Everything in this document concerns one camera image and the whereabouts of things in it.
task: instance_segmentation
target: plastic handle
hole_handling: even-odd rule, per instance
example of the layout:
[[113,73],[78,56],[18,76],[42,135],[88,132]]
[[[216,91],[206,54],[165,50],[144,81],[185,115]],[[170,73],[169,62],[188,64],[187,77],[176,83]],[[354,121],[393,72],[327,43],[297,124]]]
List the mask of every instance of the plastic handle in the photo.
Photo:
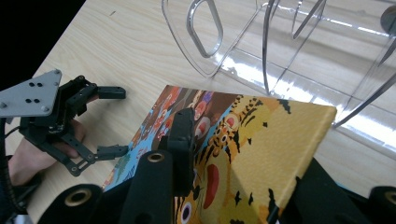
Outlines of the plastic handle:
[[[203,3],[203,2],[207,2],[207,4],[209,5],[209,9],[212,14],[213,21],[215,22],[216,28],[218,29],[218,40],[217,40],[214,48],[212,50],[210,50],[209,52],[207,52],[205,50],[200,38],[198,37],[198,34],[195,32],[194,26],[193,26],[195,12],[196,12],[198,6],[200,6],[201,3]],[[220,22],[218,10],[216,9],[216,5],[213,0],[194,0],[191,2],[190,8],[189,8],[189,13],[187,14],[187,31],[189,32],[195,46],[198,48],[199,52],[201,53],[201,55],[204,58],[209,58],[218,51],[218,49],[221,45],[221,42],[222,42],[222,38],[223,38],[223,29],[222,29],[222,25]]]

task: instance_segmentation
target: wooden table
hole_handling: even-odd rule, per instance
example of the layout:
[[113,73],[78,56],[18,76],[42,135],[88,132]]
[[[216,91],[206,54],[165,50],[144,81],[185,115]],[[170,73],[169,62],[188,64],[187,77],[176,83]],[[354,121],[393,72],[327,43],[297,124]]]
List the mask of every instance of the wooden table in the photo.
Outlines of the wooden table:
[[[88,0],[36,72],[63,73],[62,83],[79,75],[101,86],[121,86],[125,100],[97,100],[77,120],[88,130],[84,144],[128,145],[165,85],[262,95],[223,74],[206,78],[185,59],[169,31],[160,1]],[[18,125],[14,119],[7,127]],[[7,139],[8,154],[21,140]],[[396,162],[349,138],[329,131],[316,154],[335,181],[368,196],[377,185],[396,186]],[[59,163],[48,169],[29,202],[37,222],[62,191],[79,183],[102,185],[116,164],[99,161],[73,177]]]

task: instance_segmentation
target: book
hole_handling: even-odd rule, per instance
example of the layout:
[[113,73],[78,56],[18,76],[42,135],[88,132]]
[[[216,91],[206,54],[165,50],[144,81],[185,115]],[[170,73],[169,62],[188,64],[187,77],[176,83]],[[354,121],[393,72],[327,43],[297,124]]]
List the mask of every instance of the book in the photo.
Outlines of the book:
[[176,223],[277,220],[336,114],[333,106],[166,86],[103,185],[134,176],[156,150],[175,113],[194,109],[194,180],[175,198]]

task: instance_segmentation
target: clear plastic basket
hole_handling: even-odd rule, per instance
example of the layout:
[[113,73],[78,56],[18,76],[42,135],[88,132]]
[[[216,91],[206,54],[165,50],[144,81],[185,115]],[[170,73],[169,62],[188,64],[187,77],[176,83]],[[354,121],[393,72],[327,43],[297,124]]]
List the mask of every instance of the clear plastic basket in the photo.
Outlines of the clear plastic basket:
[[337,132],[396,160],[396,1],[163,0],[163,14],[203,76],[336,106]]

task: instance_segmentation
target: human hand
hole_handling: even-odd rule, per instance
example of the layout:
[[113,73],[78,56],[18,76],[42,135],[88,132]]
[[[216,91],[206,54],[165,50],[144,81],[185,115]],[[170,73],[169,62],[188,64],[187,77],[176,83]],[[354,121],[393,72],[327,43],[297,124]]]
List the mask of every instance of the human hand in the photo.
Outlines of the human hand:
[[[86,132],[84,126],[74,119],[70,123],[74,128],[76,139],[82,141]],[[70,158],[78,157],[77,151],[66,143],[54,143],[53,145]],[[8,162],[11,184],[13,186],[24,185],[38,172],[49,168],[55,162],[56,160],[47,152],[40,150],[23,138]]]

